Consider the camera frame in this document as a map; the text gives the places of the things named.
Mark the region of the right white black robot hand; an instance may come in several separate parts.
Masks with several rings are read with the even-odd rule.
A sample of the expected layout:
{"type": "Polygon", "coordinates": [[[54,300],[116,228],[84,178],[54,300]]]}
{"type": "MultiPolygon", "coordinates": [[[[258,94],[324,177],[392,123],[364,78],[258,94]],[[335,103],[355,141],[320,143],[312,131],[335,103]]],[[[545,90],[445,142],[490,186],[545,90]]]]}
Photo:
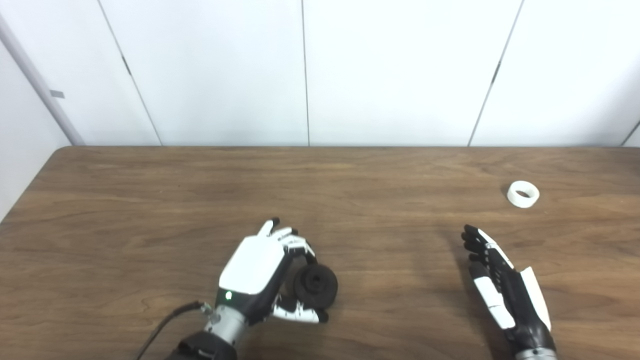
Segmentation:
{"type": "Polygon", "coordinates": [[[531,267],[518,270],[485,231],[466,224],[468,271],[515,360],[557,360],[546,300],[531,267]]]}

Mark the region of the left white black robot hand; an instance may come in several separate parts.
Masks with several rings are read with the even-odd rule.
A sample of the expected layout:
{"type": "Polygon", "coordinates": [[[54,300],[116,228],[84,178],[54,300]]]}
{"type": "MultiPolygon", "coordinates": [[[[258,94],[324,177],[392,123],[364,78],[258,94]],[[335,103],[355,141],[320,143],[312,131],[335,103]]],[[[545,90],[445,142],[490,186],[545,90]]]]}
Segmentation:
{"type": "Polygon", "coordinates": [[[329,315],[325,310],[280,293],[295,258],[302,256],[307,264],[318,264],[310,243],[295,228],[277,228],[280,221],[278,217],[268,219],[256,234],[247,235],[240,242],[222,269],[215,306],[238,312],[249,327],[270,316],[327,323],[329,315]]]}

